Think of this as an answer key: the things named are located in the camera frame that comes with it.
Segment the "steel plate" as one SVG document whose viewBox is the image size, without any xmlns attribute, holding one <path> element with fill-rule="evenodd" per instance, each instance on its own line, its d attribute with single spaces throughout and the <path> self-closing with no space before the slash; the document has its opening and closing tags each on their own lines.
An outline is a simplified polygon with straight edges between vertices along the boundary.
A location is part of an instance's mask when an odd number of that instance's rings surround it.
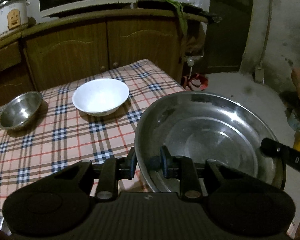
<svg viewBox="0 0 300 240">
<path fill-rule="evenodd" d="M 286 167 L 260 152 L 264 138 L 275 139 L 255 113 L 220 95 L 179 92 L 152 103 L 138 121 L 134 147 L 142 175 L 154 192 L 176 192 L 179 183 L 160 168 L 160 148 L 195 163 L 214 159 L 284 189 Z"/>
</svg>

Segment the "wide white shallow bowl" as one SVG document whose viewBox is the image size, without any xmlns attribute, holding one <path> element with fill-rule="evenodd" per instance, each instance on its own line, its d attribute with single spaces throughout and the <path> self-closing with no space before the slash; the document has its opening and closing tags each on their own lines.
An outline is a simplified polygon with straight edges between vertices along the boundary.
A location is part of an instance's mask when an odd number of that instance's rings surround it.
<svg viewBox="0 0 300 240">
<path fill-rule="evenodd" d="M 90 116 L 106 116 L 117 111 L 129 97 L 128 86 L 117 79 L 96 79 L 79 86 L 72 103 Z"/>
</svg>

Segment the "small steel bowl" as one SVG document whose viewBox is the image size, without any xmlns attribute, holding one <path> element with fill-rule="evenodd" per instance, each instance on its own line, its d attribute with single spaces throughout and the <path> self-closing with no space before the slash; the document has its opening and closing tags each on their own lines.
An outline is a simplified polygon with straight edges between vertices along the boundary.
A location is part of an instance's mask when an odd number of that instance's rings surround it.
<svg viewBox="0 0 300 240">
<path fill-rule="evenodd" d="M 43 102 L 40 92 L 30 91 L 11 100 L 1 111 L 0 128 L 19 131 L 35 119 Z"/>
</svg>

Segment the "plaid checkered tablecloth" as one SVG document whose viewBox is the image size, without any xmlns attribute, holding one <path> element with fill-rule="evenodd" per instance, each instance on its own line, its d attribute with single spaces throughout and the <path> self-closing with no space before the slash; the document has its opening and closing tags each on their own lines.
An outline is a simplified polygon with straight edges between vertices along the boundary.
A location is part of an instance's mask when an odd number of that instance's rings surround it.
<svg viewBox="0 0 300 240">
<path fill-rule="evenodd" d="M 134 145 L 142 113 L 157 99 L 182 91 L 181 85 L 149 60 L 109 70 L 99 78 L 124 82 L 127 101 L 113 114 L 94 117 L 72 103 L 77 80 L 42 91 L 43 103 L 36 122 L 12 133 L 0 128 L 0 223 L 2 206 L 15 190 L 82 159 L 102 163 L 125 156 Z"/>
</svg>

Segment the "red patterned bag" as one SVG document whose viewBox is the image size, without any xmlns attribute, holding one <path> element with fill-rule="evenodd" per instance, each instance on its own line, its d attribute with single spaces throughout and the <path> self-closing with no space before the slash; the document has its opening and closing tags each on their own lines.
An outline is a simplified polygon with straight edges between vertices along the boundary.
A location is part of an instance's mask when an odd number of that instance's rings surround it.
<svg viewBox="0 0 300 240">
<path fill-rule="evenodd" d="M 181 79 L 181 86 L 188 91 L 203 91 L 208 83 L 208 78 L 203 74 L 192 74 Z"/>
</svg>

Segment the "brown wooden cabinet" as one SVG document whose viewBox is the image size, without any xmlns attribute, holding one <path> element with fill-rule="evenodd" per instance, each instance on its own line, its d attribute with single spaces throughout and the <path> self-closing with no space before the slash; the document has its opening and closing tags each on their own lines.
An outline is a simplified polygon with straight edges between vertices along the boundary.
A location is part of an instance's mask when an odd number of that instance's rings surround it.
<svg viewBox="0 0 300 240">
<path fill-rule="evenodd" d="M 40 23 L 0 41 L 0 106 L 148 59 L 180 81 L 185 51 L 207 18 L 159 9 L 95 11 Z"/>
</svg>

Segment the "green cloth on cabinet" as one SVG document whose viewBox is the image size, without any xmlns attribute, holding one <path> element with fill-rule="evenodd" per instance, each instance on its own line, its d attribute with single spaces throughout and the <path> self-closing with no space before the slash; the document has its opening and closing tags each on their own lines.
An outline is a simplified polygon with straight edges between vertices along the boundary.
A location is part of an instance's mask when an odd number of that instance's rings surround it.
<svg viewBox="0 0 300 240">
<path fill-rule="evenodd" d="M 138 8 L 142 9 L 158 9 L 172 11 L 175 17 L 179 20 L 179 26 L 183 36 L 187 35 L 187 20 L 186 14 L 193 14 L 196 16 L 204 17 L 207 20 L 210 15 L 202 8 L 191 5 L 190 3 L 178 2 L 175 0 L 138 0 L 136 3 Z"/>
</svg>

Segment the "white rice cooker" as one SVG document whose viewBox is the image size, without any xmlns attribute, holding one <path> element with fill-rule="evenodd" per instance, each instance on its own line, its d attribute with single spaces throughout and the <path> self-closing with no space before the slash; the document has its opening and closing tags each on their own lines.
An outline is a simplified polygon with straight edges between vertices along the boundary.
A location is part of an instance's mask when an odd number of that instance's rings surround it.
<svg viewBox="0 0 300 240">
<path fill-rule="evenodd" d="M 0 40 L 28 26 L 27 0 L 0 0 Z"/>
</svg>

